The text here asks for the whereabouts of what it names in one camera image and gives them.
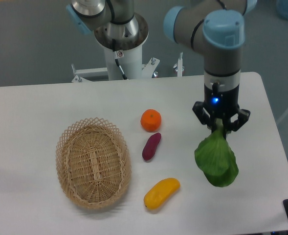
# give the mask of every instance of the gray floor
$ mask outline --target gray floor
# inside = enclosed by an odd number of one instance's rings
[[[105,67],[93,35],[81,35],[65,11],[69,0],[0,2],[0,86],[67,83],[77,69]],[[202,57],[167,40],[162,31],[166,12],[175,5],[200,0],[135,0],[135,10],[150,29],[143,62],[161,60],[159,76],[173,76],[172,66],[183,51],[185,75],[203,74]],[[288,107],[288,21],[281,19],[275,0],[259,0],[245,17],[246,42],[242,71],[255,71],[277,119]],[[278,127],[288,157],[288,117]]]

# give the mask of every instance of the toy fruit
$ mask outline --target toy fruit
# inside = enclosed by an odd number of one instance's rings
[[[161,134],[159,132],[149,137],[142,153],[143,159],[145,161],[149,161],[151,158],[154,157],[160,140]]]
[[[148,109],[143,113],[140,124],[148,132],[156,131],[161,125],[161,115],[154,109]]]
[[[144,197],[145,206],[154,210],[160,207],[175,191],[180,183],[175,178],[167,178],[158,182]]]

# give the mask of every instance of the yellow mango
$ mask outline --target yellow mango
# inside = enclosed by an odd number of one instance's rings
[[[175,191],[180,187],[180,183],[175,178],[167,178],[158,182],[145,195],[145,206],[154,210],[160,207]]]

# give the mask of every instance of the green cabbage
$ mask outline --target green cabbage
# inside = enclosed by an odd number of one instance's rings
[[[207,180],[216,187],[230,185],[239,172],[234,152],[223,137],[223,128],[218,128],[199,144],[195,160]]]

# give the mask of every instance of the wicker basket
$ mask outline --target wicker basket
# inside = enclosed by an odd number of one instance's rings
[[[85,119],[68,127],[60,137],[56,155],[61,188],[78,206],[109,206],[128,188],[128,148],[119,129],[107,120]]]

